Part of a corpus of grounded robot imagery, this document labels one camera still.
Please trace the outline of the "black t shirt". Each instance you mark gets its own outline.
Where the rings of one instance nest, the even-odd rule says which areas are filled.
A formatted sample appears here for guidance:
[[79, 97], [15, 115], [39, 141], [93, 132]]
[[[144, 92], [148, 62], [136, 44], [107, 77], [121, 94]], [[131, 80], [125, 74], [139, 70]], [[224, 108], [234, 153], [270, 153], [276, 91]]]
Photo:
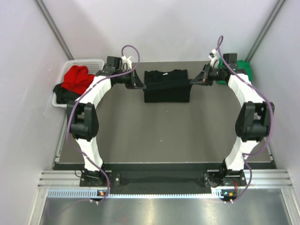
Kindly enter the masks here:
[[144, 72], [145, 103], [188, 103], [192, 84], [186, 69]]

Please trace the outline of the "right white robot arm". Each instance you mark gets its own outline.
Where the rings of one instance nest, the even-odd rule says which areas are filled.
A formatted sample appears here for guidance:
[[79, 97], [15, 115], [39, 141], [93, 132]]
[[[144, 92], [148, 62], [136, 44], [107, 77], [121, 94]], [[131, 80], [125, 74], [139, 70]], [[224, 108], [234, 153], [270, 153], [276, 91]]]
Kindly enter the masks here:
[[200, 74], [190, 83], [211, 86], [223, 81], [234, 92], [241, 106], [235, 123], [236, 140], [230, 154], [219, 166], [218, 172], [205, 172], [205, 184], [211, 188], [218, 186], [244, 186], [244, 166], [254, 147], [270, 133], [273, 103], [267, 104], [257, 91], [251, 88], [246, 70], [238, 68], [237, 54], [223, 55], [231, 67], [220, 67], [216, 50], [209, 54], [210, 63], [204, 65]]

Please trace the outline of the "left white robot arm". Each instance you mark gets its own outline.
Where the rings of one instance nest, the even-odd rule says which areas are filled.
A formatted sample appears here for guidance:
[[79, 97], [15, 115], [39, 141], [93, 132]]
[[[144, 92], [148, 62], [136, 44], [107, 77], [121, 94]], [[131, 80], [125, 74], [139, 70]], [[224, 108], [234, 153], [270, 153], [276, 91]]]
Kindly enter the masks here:
[[107, 184], [97, 145], [99, 122], [96, 107], [115, 84], [124, 84], [127, 89], [145, 89], [145, 84], [132, 67], [131, 56], [107, 57], [106, 64], [97, 71], [84, 94], [67, 104], [66, 136], [71, 135], [76, 140], [84, 159], [81, 187], [103, 187]]

